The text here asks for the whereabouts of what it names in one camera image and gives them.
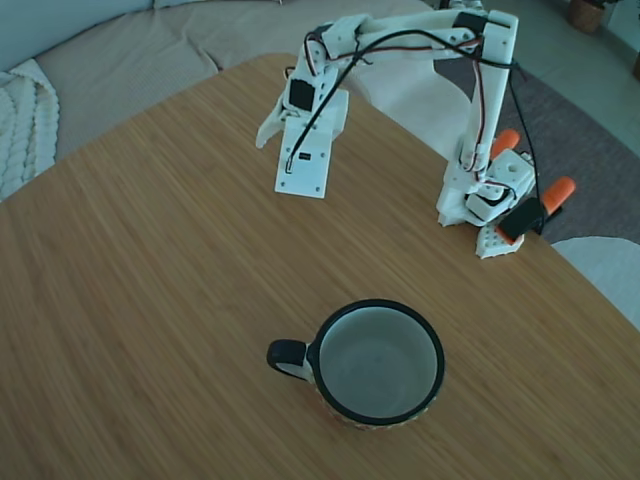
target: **potted plant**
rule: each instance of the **potted plant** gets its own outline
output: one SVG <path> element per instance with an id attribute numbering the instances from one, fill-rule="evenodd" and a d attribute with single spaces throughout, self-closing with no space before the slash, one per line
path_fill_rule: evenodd
<path id="1" fill-rule="evenodd" d="M 597 30 L 607 3 L 617 3 L 619 0 L 571 0 L 569 3 L 568 20 L 571 25 L 584 33 Z"/>

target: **white mounting bracket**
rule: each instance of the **white mounting bracket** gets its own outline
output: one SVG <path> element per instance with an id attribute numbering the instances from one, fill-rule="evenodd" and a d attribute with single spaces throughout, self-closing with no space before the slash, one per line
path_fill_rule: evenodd
<path id="1" fill-rule="evenodd" d="M 287 162 L 308 119 L 287 117 L 278 159 L 275 190 L 278 193 L 324 198 L 329 175 L 333 121 L 320 117 L 296 152 L 287 171 Z"/>

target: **beige sofa cushion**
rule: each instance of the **beige sofa cushion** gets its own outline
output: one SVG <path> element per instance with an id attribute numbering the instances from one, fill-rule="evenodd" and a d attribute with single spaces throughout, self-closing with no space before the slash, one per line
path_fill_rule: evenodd
<path id="1" fill-rule="evenodd" d="M 37 57 L 60 101 L 57 159 L 218 72 L 157 13 L 117 18 Z"/>
<path id="2" fill-rule="evenodd" d="M 60 99 L 57 158 L 168 96 L 265 54 L 297 53 L 311 28 L 344 15 L 424 11 L 419 0 L 224 0 L 126 15 L 37 60 Z"/>
<path id="3" fill-rule="evenodd" d="M 346 15 L 387 17 L 423 12 L 420 0 L 224 0 L 162 10 L 162 22 L 187 35 L 222 68 L 266 53 L 297 54 L 304 35 Z"/>

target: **black mug rim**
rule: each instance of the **black mug rim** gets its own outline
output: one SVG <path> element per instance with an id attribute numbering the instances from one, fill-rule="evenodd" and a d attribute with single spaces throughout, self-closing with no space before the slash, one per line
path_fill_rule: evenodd
<path id="1" fill-rule="evenodd" d="M 429 390 L 427 396 L 422 400 L 416 407 L 412 408 L 408 412 L 405 412 L 401 415 L 396 415 L 394 417 L 369 417 L 366 415 L 361 415 L 353 410 L 348 409 L 344 405 L 342 405 L 335 397 L 329 392 L 327 385 L 322 378 L 322 372 L 320 370 L 320 345 L 324 340 L 329 329 L 335 324 L 338 320 L 340 320 L 345 315 L 354 312 L 355 310 L 360 310 L 361 308 L 371 308 L 371 307 L 382 307 L 389 308 L 392 310 L 397 310 L 405 315 L 411 317 L 415 320 L 424 330 L 431 342 L 433 343 L 434 349 L 436 351 L 436 377 L 433 381 L 433 385 Z M 329 405 L 335 409 L 341 415 L 344 415 L 350 420 L 353 420 L 357 423 L 361 423 L 363 425 L 375 425 L 375 426 L 385 426 L 385 425 L 394 425 L 397 423 L 403 423 L 407 420 L 413 418 L 424 409 L 429 406 L 429 404 L 433 401 L 433 399 L 438 394 L 440 387 L 442 386 L 442 382 L 444 380 L 444 368 L 445 368 L 445 359 L 444 359 L 444 349 L 442 348 L 442 343 L 436 334 L 436 331 L 433 327 L 427 322 L 427 320 L 420 315 L 418 312 L 413 310 L 412 308 L 396 302 L 394 300 L 385 300 L 385 299 L 367 299 L 367 300 L 359 300 L 354 303 L 350 303 L 349 305 L 345 305 L 340 308 L 336 312 L 334 312 L 320 327 L 316 338 L 313 340 L 311 345 L 307 350 L 307 359 L 311 364 L 311 368 L 313 369 L 313 376 L 315 378 L 316 387 L 320 394 L 324 397 L 324 399 L 329 403 Z"/>

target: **black wire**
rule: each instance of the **black wire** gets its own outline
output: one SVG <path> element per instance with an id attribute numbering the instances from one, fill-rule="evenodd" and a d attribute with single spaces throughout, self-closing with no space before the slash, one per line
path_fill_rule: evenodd
<path id="1" fill-rule="evenodd" d="M 531 141 L 531 135 L 529 134 L 529 129 L 527 128 L 527 122 L 524 119 L 524 114 L 522 113 L 522 107 L 520 106 L 518 95 L 516 95 L 516 89 L 513 87 L 513 72 L 509 74 L 509 90 L 511 91 L 511 96 L 513 97 L 513 103 L 516 106 L 516 111 L 518 112 L 518 117 L 520 118 L 522 129 L 524 130 L 524 136 L 526 137 L 527 143 L 529 144 L 529 152 L 531 154 L 531 160 L 533 161 L 533 175 L 536 181 L 536 199 L 540 204 L 540 210 L 544 212 L 544 205 L 542 205 L 542 197 L 540 196 L 538 161 L 536 160 L 536 152 L 533 148 L 533 142 Z M 540 219 L 540 225 L 536 228 L 536 233 L 538 235 L 542 234 L 542 231 L 544 230 L 544 224 L 545 224 L 545 218 L 543 213 L 542 218 Z"/>
<path id="2" fill-rule="evenodd" d="M 366 47 L 364 47 L 362 50 L 359 50 L 359 51 L 357 51 L 357 52 L 355 52 L 353 54 L 353 58 L 351 59 L 351 62 L 349 62 L 349 65 L 347 65 L 347 67 L 343 70 L 342 74 L 338 77 L 338 79 L 336 80 L 336 83 L 333 85 L 333 87 L 331 87 L 331 90 L 329 90 L 329 93 L 327 93 L 327 96 L 324 98 L 324 100 L 322 101 L 320 106 L 316 109 L 316 111 L 313 113 L 313 115 L 311 115 L 311 119 L 309 120 L 309 122 L 305 126 L 304 130 L 302 131 L 302 133 L 298 137 L 298 140 L 296 140 L 296 143 L 293 146 L 293 149 L 291 150 L 291 155 L 289 155 L 289 158 L 287 160 L 287 167 L 285 168 L 285 171 L 287 173 L 291 173 L 290 169 L 291 169 L 291 165 L 293 163 L 293 158 L 294 158 L 295 154 L 297 153 L 297 151 L 302 146 L 302 142 L 304 142 L 304 139 L 307 137 L 307 135 L 309 134 L 309 132 L 313 128 L 315 122 L 318 120 L 318 117 L 320 116 L 322 111 L 326 108 L 326 106 L 331 101 L 331 98 L 333 98 L 335 93 L 338 91 L 338 88 L 340 87 L 342 82 L 344 82 L 345 78 L 347 78 L 347 75 L 349 75 L 351 70 L 353 70 L 353 67 L 356 66 L 356 64 L 364 57 L 364 55 L 369 53 L 371 50 L 376 48 L 381 43 L 384 43 L 384 42 L 386 42 L 388 40 L 391 40 L 393 38 L 396 38 L 396 37 L 404 37 L 404 36 L 409 36 L 409 35 L 420 35 L 420 36 L 423 36 L 423 37 L 427 37 L 427 38 L 429 38 L 431 40 L 434 40 L 434 41 L 440 43 L 441 45 L 443 45 L 448 50 L 453 50 L 454 52 L 456 52 L 457 54 L 459 54 L 459 55 L 461 55 L 461 56 L 463 56 L 465 58 L 469 58 L 471 60 L 474 60 L 476 62 L 482 63 L 484 65 L 489 65 L 491 67 L 503 68 L 503 69 L 509 69 L 509 70 L 511 70 L 513 68 L 516 68 L 516 66 L 517 66 L 516 63 L 500 63 L 500 62 L 493 62 L 491 60 L 486 60 L 484 58 L 481 58 L 476 53 L 469 53 L 466 50 L 463 50 L 462 48 L 458 47 L 457 45 L 453 45 L 452 43 L 449 43 L 446 40 L 441 39 L 437 35 L 434 35 L 433 33 L 427 32 L 425 30 L 418 30 L 418 29 L 400 30 L 398 32 L 392 32 L 392 33 L 389 33 L 388 35 L 380 37 L 377 40 L 374 40 L 373 42 L 371 42 Z"/>

